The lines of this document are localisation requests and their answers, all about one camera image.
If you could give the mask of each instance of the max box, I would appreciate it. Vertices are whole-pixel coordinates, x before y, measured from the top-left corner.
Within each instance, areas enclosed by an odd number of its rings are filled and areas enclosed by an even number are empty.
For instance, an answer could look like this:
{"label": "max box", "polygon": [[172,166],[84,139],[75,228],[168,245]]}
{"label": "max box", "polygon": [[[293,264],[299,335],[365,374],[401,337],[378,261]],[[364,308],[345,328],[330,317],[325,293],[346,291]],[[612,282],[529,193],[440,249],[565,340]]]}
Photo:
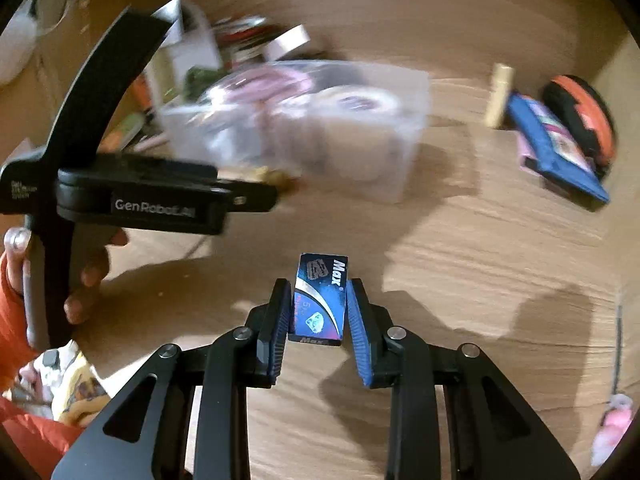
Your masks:
{"label": "max box", "polygon": [[346,256],[300,256],[289,340],[340,346],[347,306]]}

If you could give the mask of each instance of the finger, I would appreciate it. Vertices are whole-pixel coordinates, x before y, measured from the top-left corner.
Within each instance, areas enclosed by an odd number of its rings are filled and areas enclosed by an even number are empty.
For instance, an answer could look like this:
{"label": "finger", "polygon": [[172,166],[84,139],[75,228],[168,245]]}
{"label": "finger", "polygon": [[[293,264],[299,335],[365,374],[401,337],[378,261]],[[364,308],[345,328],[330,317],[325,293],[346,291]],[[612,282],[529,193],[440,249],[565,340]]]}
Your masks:
{"label": "finger", "polygon": [[72,325],[84,323],[91,316],[98,301],[99,286],[83,287],[74,291],[65,301],[66,318]]}
{"label": "finger", "polygon": [[129,235],[127,235],[122,229],[118,229],[109,243],[117,247],[123,247],[129,243]]}
{"label": "finger", "polygon": [[84,286],[99,285],[109,273],[109,253],[106,248],[102,248],[91,258],[87,266],[82,270],[80,279]]}
{"label": "finger", "polygon": [[9,285],[22,293],[22,263],[29,251],[31,231],[24,227],[12,227],[4,234],[6,252],[6,276]]}

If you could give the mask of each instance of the blue pouch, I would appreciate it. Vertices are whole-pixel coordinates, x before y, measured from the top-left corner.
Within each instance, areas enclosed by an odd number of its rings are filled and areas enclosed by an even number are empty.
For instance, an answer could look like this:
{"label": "blue pouch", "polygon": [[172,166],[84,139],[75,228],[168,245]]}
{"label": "blue pouch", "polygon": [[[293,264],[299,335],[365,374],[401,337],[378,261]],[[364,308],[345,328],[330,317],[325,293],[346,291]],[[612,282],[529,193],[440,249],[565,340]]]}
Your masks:
{"label": "blue pouch", "polygon": [[603,203],[609,202],[609,193],[600,184],[573,137],[545,105],[513,93],[507,102],[507,110],[535,154],[538,173]]}

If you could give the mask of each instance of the orange object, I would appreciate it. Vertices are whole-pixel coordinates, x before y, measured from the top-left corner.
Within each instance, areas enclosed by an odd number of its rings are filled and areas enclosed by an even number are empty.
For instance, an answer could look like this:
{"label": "orange object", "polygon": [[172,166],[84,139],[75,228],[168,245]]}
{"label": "orange object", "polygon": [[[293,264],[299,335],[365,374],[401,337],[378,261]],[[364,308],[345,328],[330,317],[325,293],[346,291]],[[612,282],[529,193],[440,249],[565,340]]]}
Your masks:
{"label": "orange object", "polygon": [[[4,391],[18,370],[36,357],[29,348],[22,300],[6,278],[6,257],[0,260],[0,390]],[[0,424],[36,473],[44,480],[69,447],[82,433],[82,428],[28,415],[0,397]]]}
{"label": "orange object", "polygon": [[551,81],[567,90],[578,101],[575,108],[580,114],[582,121],[584,122],[585,117],[593,121],[593,124],[585,124],[585,127],[591,130],[590,126],[594,126],[593,131],[598,137],[598,143],[602,150],[602,162],[611,160],[615,155],[613,133],[609,126],[609,121],[598,106],[598,103],[584,88],[567,76],[561,75],[553,78]]}

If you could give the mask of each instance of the orange sleeve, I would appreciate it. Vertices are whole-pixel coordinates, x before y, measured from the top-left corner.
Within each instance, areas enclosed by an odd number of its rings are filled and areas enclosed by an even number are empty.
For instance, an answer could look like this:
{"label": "orange sleeve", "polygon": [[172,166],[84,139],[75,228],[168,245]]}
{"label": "orange sleeve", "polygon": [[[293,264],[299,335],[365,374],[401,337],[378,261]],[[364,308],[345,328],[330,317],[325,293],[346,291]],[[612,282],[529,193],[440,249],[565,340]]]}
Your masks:
{"label": "orange sleeve", "polygon": [[0,397],[0,418],[3,413],[2,427],[43,480],[51,478],[62,456],[82,433],[82,428],[28,415]]}
{"label": "orange sleeve", "polygon": [[0,392],[9,388],[21,367],[34,352],[27,343],[27,320],[24,303],[6,278],[6,255],[0,258]]}

